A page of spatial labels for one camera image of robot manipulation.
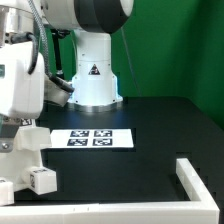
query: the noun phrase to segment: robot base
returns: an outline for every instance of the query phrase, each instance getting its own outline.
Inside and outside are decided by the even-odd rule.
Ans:
[[[87,113],[100,113],[100,112],[107,112],[110,110],[121,108],[123,105],[123,101],[112,103],[106,106],[82,106],[76,103],[68,103],[67,106],[69,109],[77,110],[81,112]]]

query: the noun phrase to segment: green wall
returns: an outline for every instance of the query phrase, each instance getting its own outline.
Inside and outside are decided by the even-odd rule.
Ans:
[[[187,97],[224,128],[223,0],[135,0],[124,32],[142,96]],[[61,50],[70,79],[70,37]],[[137,96],[121,31],[112,35],[112,64],[120,94]]]

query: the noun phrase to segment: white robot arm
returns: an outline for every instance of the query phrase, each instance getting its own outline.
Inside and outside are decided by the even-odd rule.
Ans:
[[[24,188],[37,194],[57,189],[56,173],[43,167],[40,154],[50,147],[49,129],[28,119],[38,118],[44,98],[62,105],[74,89],[50,72],[41,20],[75,30],[78,68],[70,104],[98,111],[122,101],[111,71],[109,34],[126,22],[132,7],[133,0],[0,0],[0,205],[13,203],[13,192]]]

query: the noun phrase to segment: black tabletop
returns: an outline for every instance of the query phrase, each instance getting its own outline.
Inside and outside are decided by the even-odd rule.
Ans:
[[[189,200],[175,174],[176,159],[188,158],[222,215],[224,132],[185,98],[127,98],[120,109],[94,114],[45,105],[37,123],[51,130],[130,128],[135,150],[43,150],[58,191],[17,192],[16,205]]]

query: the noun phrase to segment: white plastic frame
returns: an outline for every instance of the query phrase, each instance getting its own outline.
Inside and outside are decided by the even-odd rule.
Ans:
[[[0,208],[1,224],[218,224],[219,208],[187,159],[177,175],[190,202],[92,204]]]

